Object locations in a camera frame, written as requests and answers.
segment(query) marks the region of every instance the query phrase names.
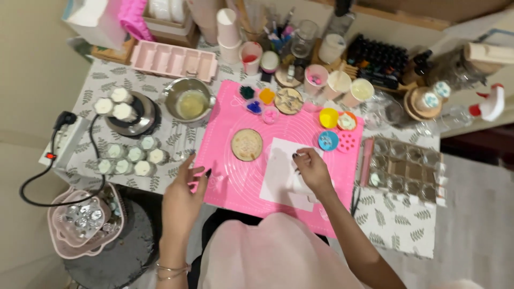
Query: pink silicone mat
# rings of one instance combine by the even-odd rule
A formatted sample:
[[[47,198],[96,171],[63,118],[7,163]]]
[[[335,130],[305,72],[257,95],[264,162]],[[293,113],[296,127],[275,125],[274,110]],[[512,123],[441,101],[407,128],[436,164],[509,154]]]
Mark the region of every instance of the pink silicone mat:
[[[306,147],[317,147],[319,134],[326,130],[319,124],[319,113],[311,114],[302,110],[293,116],[281,114],[275,124],[265,124],[261,116],[244,108],[245,101],[238,93],[239,87],[239,83],[230,80],[221,84],[195,160],[196,167],[212,168],[204,201],[261,218],[271,213],[283,212],[298,218],[313,232],[335,238],[321,204],[314,204],[313,211],[309,212],[259,198],[273,138],[302,143]],[[355,135],[356,144],[360,147],[363,120],[357,119],[357,128],[351,133]],[[255,161],[240,161],[232,154],[230,141],[240,129],[254,129],[262,136],[263,152]],[[359,150],[354,150],[353,153],[335,150],[323,154],[336,192],[346,208],[350,207],[352,199],[358,155]]]

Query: woman's right hand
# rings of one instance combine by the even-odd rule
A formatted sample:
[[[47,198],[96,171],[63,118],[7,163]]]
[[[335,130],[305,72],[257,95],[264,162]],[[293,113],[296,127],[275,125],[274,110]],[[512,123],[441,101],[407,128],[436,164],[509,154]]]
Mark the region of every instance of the woman's right hand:
[[[320,201],[327,197],[337,197],[325,161],[315,149],[299,149],[296,154],[293,154],[293,160],[302,175],[303,181]]]

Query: yellow silicone cup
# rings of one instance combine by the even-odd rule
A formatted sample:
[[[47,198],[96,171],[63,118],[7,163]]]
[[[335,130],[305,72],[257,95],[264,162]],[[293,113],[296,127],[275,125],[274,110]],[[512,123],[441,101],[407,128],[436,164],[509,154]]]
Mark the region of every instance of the yellow silicone cup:
[[[273,98],[275,98],[275,93],[272,92],[269,88],[265,88],[259,93],[259,98],[262,100],[262,102],[264,102],[265,105],[268,105],[273,101]]]
[[[320,124],[327,129],[333,129],[337,125],[339,113],[335,109],[322,109],[320,111]]]

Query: pink shirt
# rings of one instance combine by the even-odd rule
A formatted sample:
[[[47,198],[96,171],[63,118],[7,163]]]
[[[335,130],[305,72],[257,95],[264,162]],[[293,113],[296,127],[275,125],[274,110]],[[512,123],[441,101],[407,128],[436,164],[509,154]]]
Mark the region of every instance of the pink shirt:
[[[364,289],[337,253],[283,213],[258,226],[220,225],[201,260],[198,288]]]

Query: woman's left hand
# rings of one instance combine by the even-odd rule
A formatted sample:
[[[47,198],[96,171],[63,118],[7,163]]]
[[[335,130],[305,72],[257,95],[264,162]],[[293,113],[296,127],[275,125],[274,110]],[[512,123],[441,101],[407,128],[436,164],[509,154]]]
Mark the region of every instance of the woman's left hand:
[[[204,167],[189,169],[196,154],[189,156],[178,168],[175,180],[166,188],[162,199],[162,237],[179,238],[187,241],[194,222],[198,218],[204,201],[207,181],[211,169],[201,176],[195,174],[205,170]],[[193,182],[198,182],[196,192],[192,193]]]

